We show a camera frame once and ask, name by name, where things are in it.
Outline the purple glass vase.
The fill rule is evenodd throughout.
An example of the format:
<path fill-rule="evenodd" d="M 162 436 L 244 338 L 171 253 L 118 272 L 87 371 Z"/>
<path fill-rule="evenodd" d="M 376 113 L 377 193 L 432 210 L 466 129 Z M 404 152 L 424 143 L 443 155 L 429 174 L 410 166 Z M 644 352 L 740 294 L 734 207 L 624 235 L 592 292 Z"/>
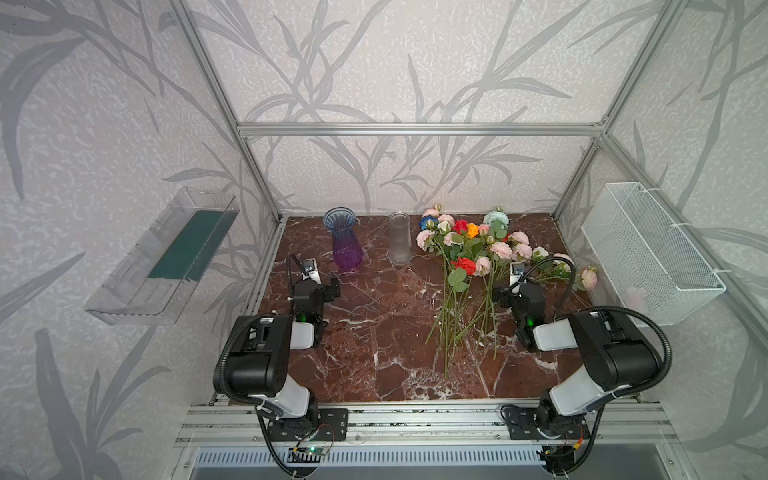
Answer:
<path fill-rule="evenodd" d="M 354 270 L 363 261 L 363 250 L 354 232 L 357 217 L 347 207 L 335 207 L 323 217 L 323 225 L 332 235 L 335 264 L 342 270 Z"/>

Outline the light blue flower stem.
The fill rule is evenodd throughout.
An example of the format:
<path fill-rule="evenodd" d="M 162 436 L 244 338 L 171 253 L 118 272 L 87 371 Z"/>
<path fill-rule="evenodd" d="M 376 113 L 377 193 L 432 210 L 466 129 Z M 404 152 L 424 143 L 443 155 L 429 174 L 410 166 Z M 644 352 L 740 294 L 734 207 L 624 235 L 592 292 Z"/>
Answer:
<path fill-rule="evenodd" d="M 478 241 L 478 251 L 474 259 L 474 276 L 490 276 L 496 267 L 512 260 L 512 247 L 507 243 L 509 223 L 508 215 L 496 209 L 487 213 L 477 226 L 474 239 Z"/>

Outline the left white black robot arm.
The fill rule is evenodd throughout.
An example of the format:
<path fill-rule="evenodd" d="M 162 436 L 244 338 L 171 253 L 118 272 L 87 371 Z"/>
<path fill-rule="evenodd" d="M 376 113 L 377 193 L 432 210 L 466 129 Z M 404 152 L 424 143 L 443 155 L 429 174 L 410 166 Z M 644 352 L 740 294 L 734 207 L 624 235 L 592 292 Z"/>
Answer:
<path fill-rule="evenodd" d="M 316 396 L 290 376 L 290 355 L 320 346 L 327 326 L 324 307 L 340 296 L 338 278 L 327 284 L 305 278 L 292 286 L 289 313 L 238 317 L 214 368 L 215 392 L 253 406 L 276 424 L 315 429 Z"/>

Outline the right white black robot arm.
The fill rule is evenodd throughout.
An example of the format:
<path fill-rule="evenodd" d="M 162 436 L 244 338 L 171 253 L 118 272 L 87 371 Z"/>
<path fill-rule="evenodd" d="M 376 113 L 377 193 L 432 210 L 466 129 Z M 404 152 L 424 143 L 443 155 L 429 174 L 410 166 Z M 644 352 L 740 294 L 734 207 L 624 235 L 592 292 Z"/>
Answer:
<path fill-rule="evenodd" d="M 523 346 L 536 352 L 576 350 L 582 361 L 575 373 L 546 390 L 537 406 L 500 408 L 513 440 L 587 438 L 589 413 L 658 385 L 671 370 L 669 339 L 640 312 L 595 306 L 547 323 L 543 289 L 531 283 L 495 287 L 492 300 L 511 310 Z"/>

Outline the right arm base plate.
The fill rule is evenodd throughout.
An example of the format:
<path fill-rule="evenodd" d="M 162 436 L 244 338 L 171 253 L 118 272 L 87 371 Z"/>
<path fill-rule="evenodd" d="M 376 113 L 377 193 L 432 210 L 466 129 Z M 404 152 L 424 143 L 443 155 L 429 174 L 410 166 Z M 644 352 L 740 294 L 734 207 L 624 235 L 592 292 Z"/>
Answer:
<path fill-rule="evenodd" d="M 591 437 L 584 415 L 563 416 L 547 406 L 504 405 L 501 418 L 512 440 L 583 441 Z"/>

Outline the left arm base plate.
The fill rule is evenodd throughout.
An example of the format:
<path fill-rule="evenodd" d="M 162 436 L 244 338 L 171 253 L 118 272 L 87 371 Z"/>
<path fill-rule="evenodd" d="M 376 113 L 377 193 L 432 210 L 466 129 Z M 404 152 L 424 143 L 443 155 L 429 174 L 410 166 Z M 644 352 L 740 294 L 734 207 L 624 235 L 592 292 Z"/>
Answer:
<path fill-rule="evenodd" d="M 346 408 L 320 408 L 294 419 L 270 420 L 267 433 L 272 441 L 299 441 L 312 439 L 326 442 L 346 439 L 349 410 Z"/>

